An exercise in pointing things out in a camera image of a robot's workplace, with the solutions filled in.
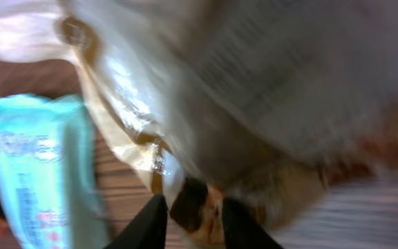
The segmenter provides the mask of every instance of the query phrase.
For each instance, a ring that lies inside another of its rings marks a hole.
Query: blue package
[[[0,98],[0,197],[24,249],[108,243],[93,178],[93,135],[76,95]]]

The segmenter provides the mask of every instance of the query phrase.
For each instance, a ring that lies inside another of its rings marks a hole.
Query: wooden surface
[[[57,97],[78,89],[74,71],[66,62],[0,62],[0,95],[34,92]],[[151,194],[128,165],[115,159],[99,134],[95,143],[95,174],[108,206],[109,221],[117,234]],[[398,173],[333,190],[320,205],[273,236],[288,249],[398,248]],[[8,235],[0,241],[0,248],[19,245]],[[171,224],[166,248],[183,248]]]

